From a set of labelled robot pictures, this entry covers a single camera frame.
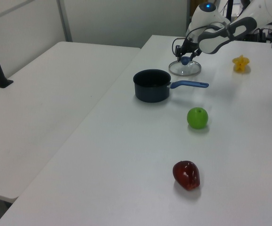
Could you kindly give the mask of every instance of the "apple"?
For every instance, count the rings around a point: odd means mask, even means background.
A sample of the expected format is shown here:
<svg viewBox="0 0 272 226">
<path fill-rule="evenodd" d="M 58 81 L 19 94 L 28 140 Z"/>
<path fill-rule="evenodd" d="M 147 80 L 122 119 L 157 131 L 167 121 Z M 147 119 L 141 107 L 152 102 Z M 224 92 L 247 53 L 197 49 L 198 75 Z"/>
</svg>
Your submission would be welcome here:
<svg viewBox="0 0 272 226">
<path fill-rule="evenodd" d="M 187 191 L 200 185 L 198 167 L 191 161 L 180 161 L 173 167 L 175 180 Z"/>
<path fill-rule="evenodd" d="M 187 122 L 194 129 L 202 129 L 207 125 L 208 114 L 205 109 L 194 107 L 187 114 Z"/>
</svg>

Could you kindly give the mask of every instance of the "saucepan handle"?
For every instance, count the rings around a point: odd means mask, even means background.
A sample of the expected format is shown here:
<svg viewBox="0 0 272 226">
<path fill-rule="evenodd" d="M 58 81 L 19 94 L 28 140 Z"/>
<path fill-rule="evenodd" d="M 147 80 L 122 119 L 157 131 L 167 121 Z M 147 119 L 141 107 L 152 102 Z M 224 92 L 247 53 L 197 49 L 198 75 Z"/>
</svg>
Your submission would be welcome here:
<svg viewBox="0 0 272 226">
<path fill-rule="evenodd" d="M 177 88 L 178 86 L 194 86 L 199 88 L 207 88 L 209 84 L 198 81 L 175 81 L 170 84 L 171 89 Z"/>
</svg>

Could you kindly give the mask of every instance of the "black cable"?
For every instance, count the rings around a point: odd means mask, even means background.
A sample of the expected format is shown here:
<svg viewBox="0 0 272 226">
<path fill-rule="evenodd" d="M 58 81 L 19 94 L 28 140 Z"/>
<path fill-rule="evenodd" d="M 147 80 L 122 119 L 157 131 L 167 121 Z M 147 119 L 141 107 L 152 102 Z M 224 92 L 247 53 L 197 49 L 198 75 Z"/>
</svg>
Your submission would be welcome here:
<svg viewBox="0 0 272 226">
<path fill-rule="evenodd" d="M 220 11 L 220 13 L 223 11 L 223 16 L 224 16 L 224 12 L 225 12 L 225 8 L 228 5 L 228 1 L 226 2 L 226 4 L 224 5 L 224 7 L 222 8 L 222 10 Z"/>
<path fill-rule="evenodd" d="M 239 16 L 238 16 L 238 18 L 240 17 L 240 15 L 244 12 L 244 10 L 245 10 L 245 7 L 241 10 L 241 12 L 240 12 L 240 14 L 239 14 Z"/>
<path fill-rule="evenodd" d="M 257 29 L 255 29 L 255 30 L 253 31 L 253 33 L 252 33 L 252 34 L 254 34 L 256 31 L 263 31 L 263 30 L 269 30 L 269 31 L 272 31 L 272 29 L 270 29 L 270 28 L 262 28 L 262 29 L 257 28 Z"/>
<path fill-rule="evenodd" d="M 175 43 L 176 40 L 187 39 L 188 35 L 190 35 L 192 32 L 194 32 L 195 30 L 204 28 L 204 27 L 207 27 L 207 26 L 197 27 L 197 28 L 191 30 L 191 31 L 187 34 L 187 36 L 186 36 L 185 38 L 176 38 L 176 39 L 173 41 L 173 44 L 172 44 L 172 52 L 173 52 L 173 54 L 175 55 L 175 53 L 174 53 L 174 43 Z"/>
<path fill-rule="evenodd" d="M 175 41 L 181 40 L 181 39 L 185 39 L 185 38 L 176 38 L 176 39 L 173 41 L 173 44 L 172 44 L 172 52 L 173 52 L 174 55 L 175 55 L 175 53 L 174 53 L 174 43 L 175 43 Z"/>
</svg>

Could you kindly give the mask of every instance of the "green apple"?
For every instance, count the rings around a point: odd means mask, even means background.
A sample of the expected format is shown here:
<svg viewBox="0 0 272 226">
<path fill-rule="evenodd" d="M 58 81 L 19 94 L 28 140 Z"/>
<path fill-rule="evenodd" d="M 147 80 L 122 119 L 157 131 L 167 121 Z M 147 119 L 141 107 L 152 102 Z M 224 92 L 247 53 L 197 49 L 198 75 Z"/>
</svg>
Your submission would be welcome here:
<svg viewBox="0 0 272 226">
<path fill-rule="evenodd" d="M 187 122 L 194 129 L 202 129 L 207 125 L 208 114 L 201 107 L 192 108 L 187 114 Z"/>
</svg>

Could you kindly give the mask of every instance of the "blue handle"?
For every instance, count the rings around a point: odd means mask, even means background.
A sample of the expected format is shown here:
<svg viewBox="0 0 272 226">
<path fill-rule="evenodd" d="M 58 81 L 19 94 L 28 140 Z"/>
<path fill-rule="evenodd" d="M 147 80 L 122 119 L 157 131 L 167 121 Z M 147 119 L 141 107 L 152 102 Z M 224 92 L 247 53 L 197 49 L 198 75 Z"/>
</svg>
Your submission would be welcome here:
<svg viewBox="0 0 272 226">
<path fill-rule="evenodd" d="M 177 88 L 178 86 L 194 86 L 199 88 L 207 88 L 209 84 L 204 82 L 198 82 L 198 81 L 176 81 L 170 85 L 170 88 L 174 89 L 174 88 Z"/>
<path fill-rule="evenodd" d="M 191 61 L 191 58 L 189 56 L 183 56 L 181 57 L 181 63 L 183 65 L 188 65 L 188 63 Z"/>
</svg>

